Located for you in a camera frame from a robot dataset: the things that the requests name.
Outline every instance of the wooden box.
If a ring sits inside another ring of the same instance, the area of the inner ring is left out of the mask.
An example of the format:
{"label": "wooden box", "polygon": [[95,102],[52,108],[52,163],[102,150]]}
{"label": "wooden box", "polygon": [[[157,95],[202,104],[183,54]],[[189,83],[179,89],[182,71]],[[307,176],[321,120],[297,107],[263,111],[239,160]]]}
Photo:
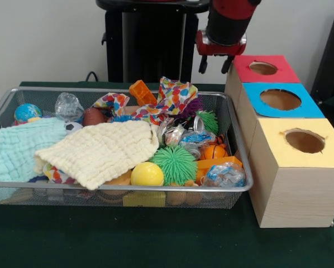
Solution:
{"label": "wooden box", "polygon": [[258,118],[324,118],[301,84],[243,83],[236,109],[247,154]]}
{"label": "wooden box", "polygon": [[225,93],[237,109],[243,83],[300,83],[296,73],[282,55],[236,56],[226,83]]}
{"label": "wooden box", "polygon": [[259,118],[249,162],[261,228],[331,225],[334,129],[327,119]]}

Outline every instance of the mint green towel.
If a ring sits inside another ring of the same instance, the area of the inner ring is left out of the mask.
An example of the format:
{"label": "mint green towel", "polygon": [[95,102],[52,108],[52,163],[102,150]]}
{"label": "mint green towel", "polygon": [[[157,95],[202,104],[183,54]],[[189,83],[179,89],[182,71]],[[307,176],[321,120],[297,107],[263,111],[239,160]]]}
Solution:
{"label": "mint green towel", "polygon": [[57,118],[0,129],[0,181],[25,182],[36,177],[35,151],[52,146],[65,135],[65,122]]}

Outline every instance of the red box top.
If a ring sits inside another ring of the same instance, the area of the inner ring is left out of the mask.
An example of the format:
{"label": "red box top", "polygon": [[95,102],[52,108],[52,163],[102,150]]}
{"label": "red box top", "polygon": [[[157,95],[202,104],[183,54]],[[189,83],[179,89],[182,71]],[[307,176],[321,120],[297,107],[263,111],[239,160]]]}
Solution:
{"label": "red box top", "polygon": [[239,55],[233,63],[242,83],[300,83],[283,55]]}

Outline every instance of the metal basket rim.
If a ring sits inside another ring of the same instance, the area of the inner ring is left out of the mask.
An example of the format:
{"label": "metal basket rim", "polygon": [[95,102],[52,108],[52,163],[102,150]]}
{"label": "metal basket rim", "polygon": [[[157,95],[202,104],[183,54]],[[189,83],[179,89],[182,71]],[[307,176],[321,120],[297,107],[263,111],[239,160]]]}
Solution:
{"label": "metal basket rim", "polygon": [[[56,91],[56,92],[99,92],[99,93],[128,93],[128,89],[105,89],[105,88],[52,88],[52,87],[18,87],[13,88],[3,95],[0,100],[0,111],[4,104],[14,96],[16,92],[19,91]],[[254,184],[252,173],[250,170],[249,161],[245,151],[243,141],[241,139],[241,131],[236,118],[233,103],[227,94],[222,92],[198,92],[200,95],[212,95],[224,98],[228,102],[228,111],[231,119],[231,124],[233,125],[233,131],[235,137],[237,137],[237,147],[241,155],[241,160],[246,173],[246,185],[243,187],[233,187],[233,188],[221,188],[221,187],[188,187],[188,186],[136,186],[136,185],[101,185],[97,190],[130,190],[130,191],[155,191],[155,192],[225,192],[225,193],[237,193],[246,192]],[[36,183],[8,183],[1,182],[0,187],[4,188],[44,188],[44,189],[85,189],[85,187],[79,184],[36,184]]]}

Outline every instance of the white wall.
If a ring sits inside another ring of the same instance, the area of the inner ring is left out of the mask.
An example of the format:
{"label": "white wall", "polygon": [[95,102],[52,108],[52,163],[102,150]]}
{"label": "white wall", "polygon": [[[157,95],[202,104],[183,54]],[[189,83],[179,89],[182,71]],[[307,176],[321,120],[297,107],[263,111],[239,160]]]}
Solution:
{"label": "white wall", "polygon": [[[311,89],[334,18],[334,0],[262,0],[248,28],[248,54],[284,54]],[[200,15],[199,28],[207,24]],[[0,95],[23,80],[80,81],[90,70],[107,79],[100,45],[104,11],[94,0],[0,1]],[[204,75],[195,52],[192,82],[224,83],[223,58]]]}
{"label": "white wall", "polygon": [[0,1],[0,95],[21,81],[106,76],[104,11],[94,0]]}

